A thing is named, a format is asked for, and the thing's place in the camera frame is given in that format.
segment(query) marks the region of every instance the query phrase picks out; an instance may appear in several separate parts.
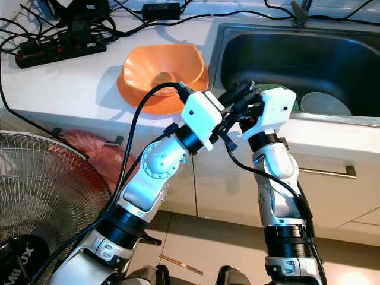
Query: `white countertop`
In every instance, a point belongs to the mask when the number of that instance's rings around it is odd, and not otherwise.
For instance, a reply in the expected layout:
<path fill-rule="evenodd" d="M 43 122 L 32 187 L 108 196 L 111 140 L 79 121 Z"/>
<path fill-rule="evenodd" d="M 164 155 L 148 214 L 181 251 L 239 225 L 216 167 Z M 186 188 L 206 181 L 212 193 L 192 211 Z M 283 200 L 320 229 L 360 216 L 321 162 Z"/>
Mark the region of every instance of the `white countertop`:
<path fill-rule="evenodd" d="M 119 30 L 129 30 L 139 23 L 124 13 L 114 17 Z M 238 18 L 201 18 L 177 26 L 150 27 L 107 46 L 107 52 L 66 61 L 19 69 L 13 58 L 4 56 L 2 83 L 11 108 L 46 124 L 91 125 L 102 128 L 123 127 L 132 121 L 134 108 L 119 95 L 116 77 L 133 48 L 166 43 L 193 43 L 208 65 L 220 23 L 251 23 L 289 26 L 289 21 L 271 21 L 254 16 Z M 309 27 L 337 28 L 336 23 L 309 22 Z M 345 29 L 380 31 L 379 27 L 344 24 Z M 156 116 L 142 113 L 138 124 L 162 129 L 179 115 Z M 315 155 L 346 156 L 378 161 L 380 128 L 291 119 L 281 128 L 291 150 Z"/>

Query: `power adapter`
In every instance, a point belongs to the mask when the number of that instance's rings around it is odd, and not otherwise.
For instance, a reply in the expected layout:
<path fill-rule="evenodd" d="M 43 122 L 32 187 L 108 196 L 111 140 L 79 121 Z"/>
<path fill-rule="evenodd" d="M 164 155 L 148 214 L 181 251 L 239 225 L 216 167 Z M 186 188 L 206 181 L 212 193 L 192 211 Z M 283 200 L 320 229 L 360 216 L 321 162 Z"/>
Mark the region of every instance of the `power adapter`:
<path fill-rule="evenodd" d="M 150 20 L 179 20 L 181 15 L 180 3 L 144 4 L 141 10 L 142 19 Z"/>

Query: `sink basin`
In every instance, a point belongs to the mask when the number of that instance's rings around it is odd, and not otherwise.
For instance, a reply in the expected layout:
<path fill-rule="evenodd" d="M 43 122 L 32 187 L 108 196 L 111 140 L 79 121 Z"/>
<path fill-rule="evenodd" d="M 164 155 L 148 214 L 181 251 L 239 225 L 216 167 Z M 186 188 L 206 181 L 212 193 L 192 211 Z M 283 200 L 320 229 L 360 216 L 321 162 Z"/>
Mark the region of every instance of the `sink basin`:
<path fill-rule="evenodd" d="M 297 93 L 298 100 L 310 92 L 330 94 L 353 115 L 298 113 L 293 118 L 380 125 L 379 118 L 369 118 L 380 117 L 377 33 L 222 24 L 210 75 L 216 95 L 252 78 L 257 84 L 284 85 Z"/>

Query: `wooden stick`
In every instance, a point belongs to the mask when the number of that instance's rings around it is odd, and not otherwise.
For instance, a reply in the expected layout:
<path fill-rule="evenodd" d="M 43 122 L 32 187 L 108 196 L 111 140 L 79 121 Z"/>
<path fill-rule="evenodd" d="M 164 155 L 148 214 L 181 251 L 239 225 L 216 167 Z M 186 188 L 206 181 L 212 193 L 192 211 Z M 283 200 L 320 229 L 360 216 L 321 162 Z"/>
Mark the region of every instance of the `wooden stick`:
<path fill-rule="evenodd" d="M 182 263 L 182 262 L 180 262 L 180 261 L 178 261 L 178 260 L 175 260 L 175 259 L 173 259 L 173 258 L 171 258 L 171 257 L 168 257 L 168 256 L 166 256 L 166 255 L 163 255 L 163 254 L 161 254 L 160 257 L 163 258 L 163 259 L 165 259 L 165 260 L 167 260 L 167 261 L 170 261 L 170 262 L 172 262 L 172 263 L 174 263 L 174 264 L 177 264 L 177 265 L 179 265 L 179 266 L 182 266 L 182 267 L 184 267 L 184 268 L 186 268 L 186 269 L 188 269 L 188 270 L 191 270 L 191 271 L 193 271 L 193 272 L 195 272 L 195 273 L 197 273 L 197 274 L 199 274 L 199 275 L 203 275 L 203 271 L 201 271 L 201 270 L 199 270 L 199 269 L 196 269 L 196 268 L 194 268 L 193 266 L 190 266 L 190 265 L 184 264 L 184 263 Z"/>

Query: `tiled floor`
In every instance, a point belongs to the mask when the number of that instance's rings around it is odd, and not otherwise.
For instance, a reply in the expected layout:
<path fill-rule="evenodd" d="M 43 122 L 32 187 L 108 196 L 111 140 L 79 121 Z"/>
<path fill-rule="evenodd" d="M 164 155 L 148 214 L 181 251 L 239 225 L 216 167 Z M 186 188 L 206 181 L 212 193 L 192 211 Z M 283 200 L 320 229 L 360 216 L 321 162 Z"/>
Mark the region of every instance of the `tiled floor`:
<path fill-rule="evenodd" d="M 218 270 L 231 265 L 244 272 L 252 285 L 270 279 L 264 268 L 265 243 L 262 229 L 206 220 L 161 211 L 148 233 L 162 239 L 162 246 L 139 244 L 129 272 L 143 265 L 164 264 L 171 276 L 195 284 L 215 284 Z M 380 284 L 380 247 L 318 239 L 329 284 Z M 204 272 L 198 275 L 160 260 L 164 254 Z"/>

